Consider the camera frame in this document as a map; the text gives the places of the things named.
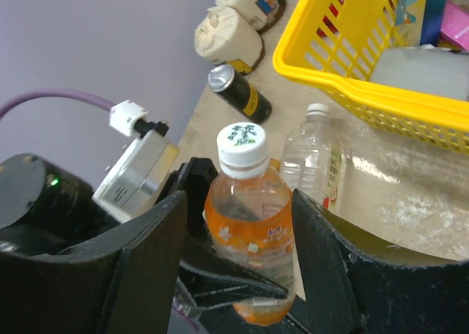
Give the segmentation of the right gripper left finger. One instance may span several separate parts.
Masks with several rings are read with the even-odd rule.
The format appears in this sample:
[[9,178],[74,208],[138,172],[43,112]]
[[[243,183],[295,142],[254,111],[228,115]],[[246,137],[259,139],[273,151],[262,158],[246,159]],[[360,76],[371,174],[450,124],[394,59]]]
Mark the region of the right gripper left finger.
[[3,333],[165,333],[186,233],[178,191],[56,256],[1,254]]

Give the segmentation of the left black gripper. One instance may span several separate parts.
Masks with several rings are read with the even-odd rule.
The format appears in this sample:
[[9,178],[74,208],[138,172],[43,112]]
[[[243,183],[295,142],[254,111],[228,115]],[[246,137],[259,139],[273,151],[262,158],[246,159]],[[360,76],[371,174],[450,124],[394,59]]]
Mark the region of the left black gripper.
[[159,203],[178,190],[187,195],[189,234],[182,247],[174,308],[190,318],[255,297],[283,300],[289,295],[286,287],[219,258],[205,247],[212,245],[212,241],[204,220],[204,204],[217,176],[211,159],[192,157],[170,173],[157,199]]

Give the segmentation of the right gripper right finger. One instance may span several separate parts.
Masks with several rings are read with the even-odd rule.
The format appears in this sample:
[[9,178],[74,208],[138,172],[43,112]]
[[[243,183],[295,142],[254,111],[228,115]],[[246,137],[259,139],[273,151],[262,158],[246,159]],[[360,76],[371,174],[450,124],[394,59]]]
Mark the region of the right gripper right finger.
[[292,221],[313,333],[466,333],[468,263],[396,246],[306,194]]

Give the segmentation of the orange label tea bottle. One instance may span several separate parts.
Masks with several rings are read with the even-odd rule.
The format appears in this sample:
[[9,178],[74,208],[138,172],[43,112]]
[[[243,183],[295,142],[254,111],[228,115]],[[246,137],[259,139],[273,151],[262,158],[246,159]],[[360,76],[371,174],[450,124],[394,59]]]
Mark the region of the orange label tea bottle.
[[205,201],[207,228],[218,256],[288,290],[284,300],[256,295],[234,304],[250,324],[275,324],[287,315],[296,295],[292,192],[270,165],[260,125],[227,125],[216,143],[221,172]]

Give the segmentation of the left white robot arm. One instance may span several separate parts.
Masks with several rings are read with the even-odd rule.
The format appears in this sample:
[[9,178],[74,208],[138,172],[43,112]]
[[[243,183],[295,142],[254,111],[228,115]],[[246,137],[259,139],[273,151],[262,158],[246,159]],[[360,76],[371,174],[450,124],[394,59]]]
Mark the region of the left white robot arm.
[[[159,199],[184,191],[187,234],[173,305],[187,316],[242,300],[284,300],[292,291],[279,281],[217,257],[202,210],[217,171],[193,157],[170,173]],[[58,254],[119,225],[92,200],[87,182],[36,155],[19,154],[1,164],[1,250],[27,256]]]

